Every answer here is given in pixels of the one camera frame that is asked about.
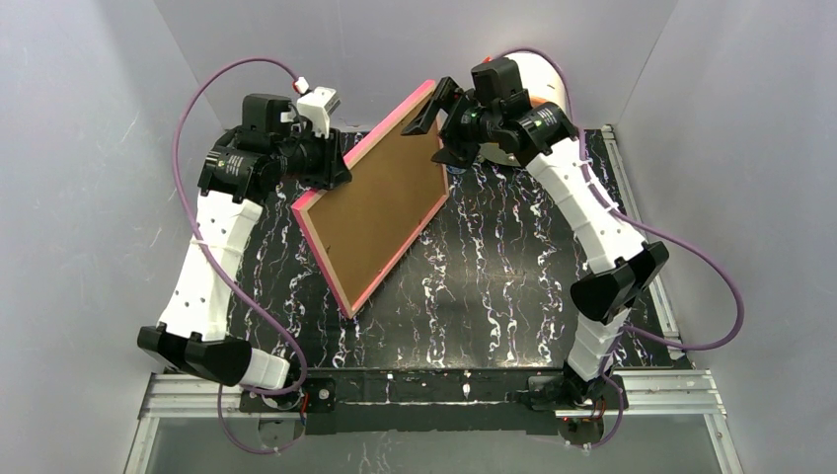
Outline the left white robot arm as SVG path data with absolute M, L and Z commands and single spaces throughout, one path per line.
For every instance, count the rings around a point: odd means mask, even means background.
M 195 225 L 167 307 L 137 345 L 169 368 L 225 386 L 283 388 L 289 362 L 227 333 L 229 286 L 268 195 L 284 178 L 314 190 L 351 180 L 331 114 L 336 90 L 317 87 L 297 101 L 250 94 L 242 122 L 207 153 L 198 179 Z

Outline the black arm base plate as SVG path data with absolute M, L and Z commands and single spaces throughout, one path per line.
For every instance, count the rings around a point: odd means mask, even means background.
M 627 409 L 623 379 L 585 382 L 561 368 L 315 368 L 301 389 L 244 393 L 248 415 L 287 416 L 307 435 L 516 431 L 602 437 L 604 418 Z

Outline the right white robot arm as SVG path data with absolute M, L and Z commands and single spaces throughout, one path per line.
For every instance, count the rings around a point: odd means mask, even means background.
M 584 134 L 572 122 L 566 80 L 554 61 L 517 50 L 474 66 L 471 77 L 470 89 L 442 78 L 401 134 L 428 134 L 445 113 L 433 162 L 465 169 L 483 145 L 493 144 L 513 156 L 558 207 L 589 268 L 571 286 L 579 316 L 564 365 L 565 384 L 583 393 L 603 381 L 630 309 L 667 262 L 668 250 L 615 217 L 617 205 L 584 158 Z

